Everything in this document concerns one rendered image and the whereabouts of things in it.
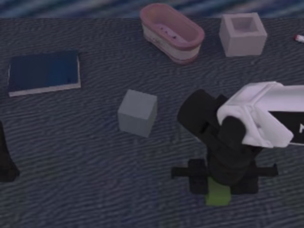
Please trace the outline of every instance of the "open box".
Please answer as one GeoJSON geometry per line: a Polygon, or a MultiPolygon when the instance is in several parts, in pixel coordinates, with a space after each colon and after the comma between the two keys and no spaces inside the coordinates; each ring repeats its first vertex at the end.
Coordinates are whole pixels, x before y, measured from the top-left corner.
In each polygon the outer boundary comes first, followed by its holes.
{"type": "Polygon", "coordinates": [[[261,55],[267,32],[257,13],[225,14],[219,36],[227,57],[261,55]]]}
{"type": "Polygon", "coordinates": [[[167,4],[155,3],[140,12],[144,37],[172,61],[192,62],[205,37],[204,30],[167,4]]]}

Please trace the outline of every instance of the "green block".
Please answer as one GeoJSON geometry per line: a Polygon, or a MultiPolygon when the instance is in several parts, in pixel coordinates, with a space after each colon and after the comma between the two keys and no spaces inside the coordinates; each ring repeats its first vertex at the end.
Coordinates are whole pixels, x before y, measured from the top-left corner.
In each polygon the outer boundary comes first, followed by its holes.
{"type": "Polygon", "coordinates": [[[227,206],[231,200],[230,187],[216,183],[208,177],[209,193],[206,195],[206,205],[208,206],[227,206]]]}

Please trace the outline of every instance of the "marker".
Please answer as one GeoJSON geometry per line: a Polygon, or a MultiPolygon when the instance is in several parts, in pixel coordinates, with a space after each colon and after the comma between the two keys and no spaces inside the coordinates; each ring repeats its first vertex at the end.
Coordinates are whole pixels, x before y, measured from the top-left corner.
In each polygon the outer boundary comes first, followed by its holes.
{"type": "Polygon", "coordinates": [[[300,43],[304,43],[304,36],[295,35],[294,40],[295,40],[295,41],[298,41],[298,42],[300,42],[300,43]]]}

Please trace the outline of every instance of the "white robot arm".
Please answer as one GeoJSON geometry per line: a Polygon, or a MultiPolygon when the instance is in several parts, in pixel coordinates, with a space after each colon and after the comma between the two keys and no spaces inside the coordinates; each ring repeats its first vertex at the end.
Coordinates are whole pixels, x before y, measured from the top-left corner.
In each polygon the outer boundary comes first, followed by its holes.
{"type": "Polygon", "coordinates": [[[218,109],[220,125],[227,116],[245,125],[243,144],[265,148],[304,145],[304,85],[250,83],[218,109]]]}

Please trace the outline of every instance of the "bathtub-shaped container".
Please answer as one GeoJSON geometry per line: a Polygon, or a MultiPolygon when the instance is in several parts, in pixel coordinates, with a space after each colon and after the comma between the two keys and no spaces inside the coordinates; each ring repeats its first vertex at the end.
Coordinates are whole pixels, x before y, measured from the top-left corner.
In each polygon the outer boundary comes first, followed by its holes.
{"type": "Polygon", "coordinates": [[[204,30],[167,4],[155,3],[140,12],[144,37],[178,64],[192,62],[200,51],[204,30]]]}

